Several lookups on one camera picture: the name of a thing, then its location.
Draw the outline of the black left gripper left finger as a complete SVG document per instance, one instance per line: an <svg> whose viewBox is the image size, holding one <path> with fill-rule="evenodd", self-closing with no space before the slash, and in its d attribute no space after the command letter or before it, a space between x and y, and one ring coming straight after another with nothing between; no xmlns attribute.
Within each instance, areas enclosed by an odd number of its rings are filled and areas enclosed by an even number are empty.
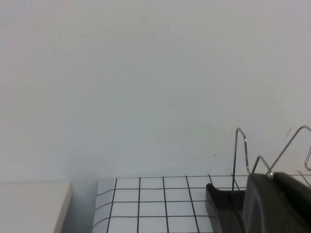
<svg viewBox="0 0 311 233"><path fill-rule="evenodd" d="M247 233L275 233L276 211L280 199L272 179L262 174L248 176L243 224Z"/></svg>

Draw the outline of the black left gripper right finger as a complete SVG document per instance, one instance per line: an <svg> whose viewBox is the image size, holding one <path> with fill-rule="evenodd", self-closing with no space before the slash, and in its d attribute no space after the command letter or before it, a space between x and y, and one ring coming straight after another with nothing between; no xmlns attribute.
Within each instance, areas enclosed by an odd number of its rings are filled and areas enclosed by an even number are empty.
<svg viewBox="0 0 311 233"><path fill-rule="evenodd" d="M283 172L273 175L273 182L288 204L292 233L311 231L311 189L307 185Z"/></svg>

